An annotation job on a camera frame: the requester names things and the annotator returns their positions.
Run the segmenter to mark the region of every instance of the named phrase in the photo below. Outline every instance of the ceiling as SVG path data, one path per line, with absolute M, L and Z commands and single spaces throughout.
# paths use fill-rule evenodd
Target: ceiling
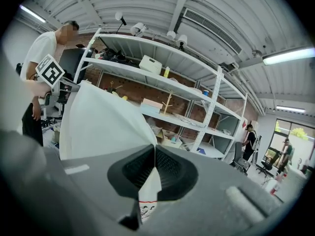
M 23 5 L 47 22 L 40 24 L 21 11 L 16 18 L 39 32 L 55 30 L 67 20 L 76 20 L 80 33 L 95 32 L 98 25 L 113 31 L 120 25 L 115 20 L 117 11 L 123 12 L 127 22 L 120 32 L 129 32 L 131 26 L 142 22 L 164 40 L 169 30 L 175 30 L 187 35 L 189 49 L 209 62 L 236 65 L 238 69 L 225 76 L 244 92 L 233 78 L 243 79 L 241 83 L 259 113 L 284 105 L 305 107 L 305 115 L 315 117 L 312 60 L 270 66 L 261 62 L 263 55 L 311 44 L 284 0 L 28 0 Z M 186 8 L 233 39 L 240 53 L 213 32 L 185 18 Z

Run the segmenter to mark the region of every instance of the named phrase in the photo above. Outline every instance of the fluorescent light tube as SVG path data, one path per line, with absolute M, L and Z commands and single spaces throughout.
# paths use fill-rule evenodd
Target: fluorescent light tube
M 305 113 L 305 109 L 301 108 L 290 108 L 290 107 L 283 107 L 283 106 L 277 106 L 277 110 L 287 110 L 287 111 L 293 111 L 298 113 Z
M 265 65 L 277 64 L 285 61 L 305 59 L 315 57 L 315 48 L 306 48 L 303 50 L 296 50 L 289 53 L 274 55 L 272 57 L 263 58 Z
M 27 9 L 26 7 L 24 7 L 23 5 L 20 5 L 20 8 L 24 11 L 26 11 L 27 13 L 31 14 L 33 17 L 37 18 L 39 21 L 45 23 L 46 20 L 41 18 L 40 16 L 38 16 L 37 14 L 35 14 L 34 12 L 32 12 L 31 10 Z

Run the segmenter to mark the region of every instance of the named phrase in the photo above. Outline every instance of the black monitor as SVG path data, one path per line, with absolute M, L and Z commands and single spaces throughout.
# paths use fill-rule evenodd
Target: black monitor
M 74 48 L 74 49 L 66 49 L 63 51 L 63 54 L 60 58 L 59 65 L 63 70 L 67 71 L 67 73 L 74 79 L 75 72 L 77 71 L 80 60 L 84 54 L 86 48 Z M 94 48 L 90 48 L 87 54 L 87 58 L 90 58 L 93 54 Z M 88 65 L 88 62 L 84 62 L 82 67 Z M 85 75 L 85 69 L 80 72 L 77 83 L 80 83 Z

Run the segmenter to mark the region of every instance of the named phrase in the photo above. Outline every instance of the tree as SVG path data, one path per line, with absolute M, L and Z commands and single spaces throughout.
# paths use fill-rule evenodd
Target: tree
M 302 138 L 303 140 L 308 140 L 307 134 L 304 132 L 303 128 L 295 128 L 290 132 L 290 134 Z
M 277 132 L 281 132 L 281 130 L 279 129 L 279 123 L 278 123 L 278 121 L 276 122 L 275 131 L 277 131 Z

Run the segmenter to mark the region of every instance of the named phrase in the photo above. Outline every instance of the black hair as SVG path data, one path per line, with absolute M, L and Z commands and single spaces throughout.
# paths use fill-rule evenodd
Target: black hair
M 253 128 L 253 126 L 251 124 L 248 124 L 246 130 L 248 130 L 248 128 Z
M 76 27 L 76 30 L 79 30 L 80 28 L 77 21 L 74 21 L 74 20 L 67 21 L 63 25 L 72 25 L 73 27 Z

